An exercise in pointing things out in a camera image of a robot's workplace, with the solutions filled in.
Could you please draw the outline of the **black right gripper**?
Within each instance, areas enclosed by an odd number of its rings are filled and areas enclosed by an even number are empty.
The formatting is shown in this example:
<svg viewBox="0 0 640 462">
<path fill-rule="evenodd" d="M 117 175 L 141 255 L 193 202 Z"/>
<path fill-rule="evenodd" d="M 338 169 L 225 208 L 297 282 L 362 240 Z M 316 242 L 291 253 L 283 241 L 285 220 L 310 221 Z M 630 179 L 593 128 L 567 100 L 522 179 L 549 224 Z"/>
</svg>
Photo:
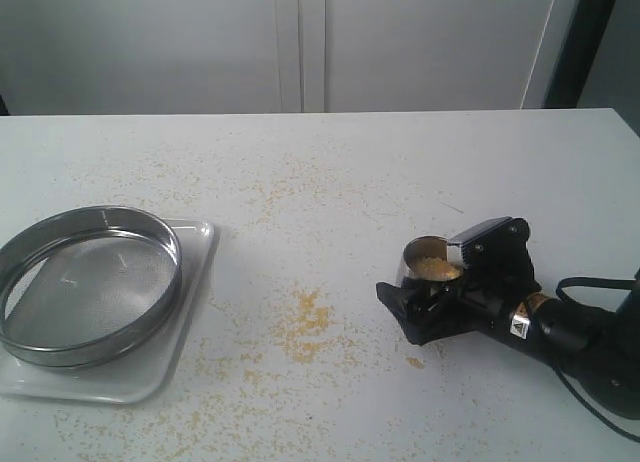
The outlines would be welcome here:
<svg viewBox="0 0 640 462">
<path fill-rule="evenodd" d="M 404 288 L 378 282 L 377 298 L 413 345 L 468 332 L 505 344 L 524 341 L 529 314 L 543 302 L 528 239 L 523 218 L 485 220 L 446 241 L 447 261 L 463 269 L 459 278 L 445 283 L 405 278 Z"/>
</svg>

